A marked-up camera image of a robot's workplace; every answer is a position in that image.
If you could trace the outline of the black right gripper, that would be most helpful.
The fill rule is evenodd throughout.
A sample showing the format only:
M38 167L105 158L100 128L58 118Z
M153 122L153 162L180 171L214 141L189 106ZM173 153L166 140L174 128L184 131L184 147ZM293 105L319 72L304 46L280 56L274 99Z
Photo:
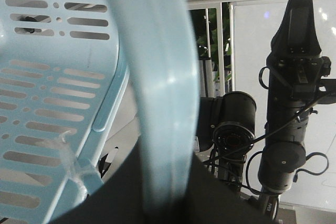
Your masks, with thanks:
M266 66L258 74L260 85L271 90L272 81L265 85L262 76L269 69L274 78L288 93L291 100L331 103L331 60L322 56L314 23L312 0L288 0L281 24L271 40L271 54ZM287 58L295 54L300 58Z

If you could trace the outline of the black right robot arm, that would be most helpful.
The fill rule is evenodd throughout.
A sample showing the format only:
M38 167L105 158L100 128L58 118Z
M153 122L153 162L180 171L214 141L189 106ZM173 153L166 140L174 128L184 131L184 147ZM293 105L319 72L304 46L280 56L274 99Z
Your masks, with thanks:
M258 202L262 213L275 219L280 195L291 188L310 158L304 147L309 116L316 104L335 103L335 80L329 78L331 60L321 54L313 0L288 0L270 45Z

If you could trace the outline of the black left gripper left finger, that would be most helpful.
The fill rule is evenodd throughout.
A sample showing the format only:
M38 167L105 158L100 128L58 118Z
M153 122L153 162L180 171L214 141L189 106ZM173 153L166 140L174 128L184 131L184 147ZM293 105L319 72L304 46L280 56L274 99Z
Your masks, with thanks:
M51 223L144 223L139 144L100 189Z

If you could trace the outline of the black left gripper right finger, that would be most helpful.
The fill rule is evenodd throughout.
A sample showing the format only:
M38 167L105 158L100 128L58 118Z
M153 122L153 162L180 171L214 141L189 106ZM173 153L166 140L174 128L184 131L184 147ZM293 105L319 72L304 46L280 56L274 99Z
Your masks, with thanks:
M218 181L194 155L183 205L184 223L273 223Z

